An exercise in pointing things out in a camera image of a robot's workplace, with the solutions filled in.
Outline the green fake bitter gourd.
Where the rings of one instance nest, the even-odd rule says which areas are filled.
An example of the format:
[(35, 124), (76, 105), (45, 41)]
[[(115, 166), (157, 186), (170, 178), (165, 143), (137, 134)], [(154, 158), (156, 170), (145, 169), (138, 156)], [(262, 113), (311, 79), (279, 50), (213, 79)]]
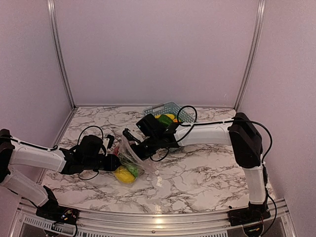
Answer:
[(136, 166), (133, 166), (131, 164), (126, 164), (125, 167), (135, 178), (139, 176), (139, 170)]

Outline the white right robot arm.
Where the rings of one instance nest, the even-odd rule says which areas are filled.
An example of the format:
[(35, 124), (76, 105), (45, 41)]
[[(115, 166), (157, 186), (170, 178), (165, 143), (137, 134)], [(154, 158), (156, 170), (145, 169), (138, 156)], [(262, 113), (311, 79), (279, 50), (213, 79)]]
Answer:
[(125, 135), (130, 141), (132, 154), (141, 160), (152, 158), (160, 149), (171, 149), (197, 144), (222, 144), (231, 146), (236, 163), (244, 171), (249, 190), (247, 208), (231, 210), (229, 217), (237, 221), (263, 219), (268, 213), (268, 176), (264, 165), (262, 136), (255, 128), (257, 123), (244, 113), (229, 120), (216, 122), (173, 122), (164, 126), (152, 114), (137, 122), (145, 139), (139, 141)]

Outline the clear zip top bag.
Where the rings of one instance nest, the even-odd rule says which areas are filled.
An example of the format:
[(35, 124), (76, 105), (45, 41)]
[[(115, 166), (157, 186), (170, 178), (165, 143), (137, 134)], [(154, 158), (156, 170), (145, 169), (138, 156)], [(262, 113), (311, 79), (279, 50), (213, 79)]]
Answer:
[(121, 162), (121, 166), (125, 166), (126, 164), (131, 164), (133, 166), (136, 166), (139, 170), (139, 176), (137, 178), (139, 178), (141, 175), (143, 174), (150, 174), (150, 175), (156, 175), (155, 171), (157, 170), (156, 168), (156, 164), (150, 160), (140, 160), (136, 154), (132, 151), (127, 139), (122, 136), (121, 138), (121, 143), (118, 145), (119, 147), (123, 148), (124, 150), (124, 155), (123, 156), (119, 156), (119, 160)]

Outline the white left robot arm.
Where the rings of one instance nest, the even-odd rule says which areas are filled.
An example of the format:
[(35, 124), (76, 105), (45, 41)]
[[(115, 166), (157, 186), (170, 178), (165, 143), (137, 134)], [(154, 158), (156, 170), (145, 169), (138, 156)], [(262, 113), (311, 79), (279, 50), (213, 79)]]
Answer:
[(0, 185), (33, 204), (37, 216), (74, 225), (79, 214), (77, 209), (60, 206), (50, 188), (35, 183), (13, 166), (40, 167), (64, 175), (80, 174), (84, 170), (115, 171), (121, 162), (116, 155), (108, 153), (113, 142), (112, 135), (106, 138), (86, 135), (70, 149), (46, 148), (21, 141), (8, 129), (1, 129)]

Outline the green fake leafy vegetable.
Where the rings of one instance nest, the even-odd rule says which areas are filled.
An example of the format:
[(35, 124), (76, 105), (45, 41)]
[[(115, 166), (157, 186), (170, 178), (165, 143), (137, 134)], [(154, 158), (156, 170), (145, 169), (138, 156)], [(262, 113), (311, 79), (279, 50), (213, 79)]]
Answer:
[(173, 123), (173, 120), (167, 115), (160, 115), (160, 117), (158, 118), (158, 121), (162, 123), (164, 126), (169, 126), (170, 124)]

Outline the red fake grape bunch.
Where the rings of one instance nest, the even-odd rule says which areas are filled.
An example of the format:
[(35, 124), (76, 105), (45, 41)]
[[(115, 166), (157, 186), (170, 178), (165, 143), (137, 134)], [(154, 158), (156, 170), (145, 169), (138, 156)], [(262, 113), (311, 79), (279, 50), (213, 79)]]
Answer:
[(114, 153), (116, 156), (118, 156), (118, 157), (119, 157), (119, 156), (123, 156), (123, 155), (124, 155), (124, 150), (123, 150), (123, 148), (117, 146), (117, 147), (115, 147), (113, 153)]

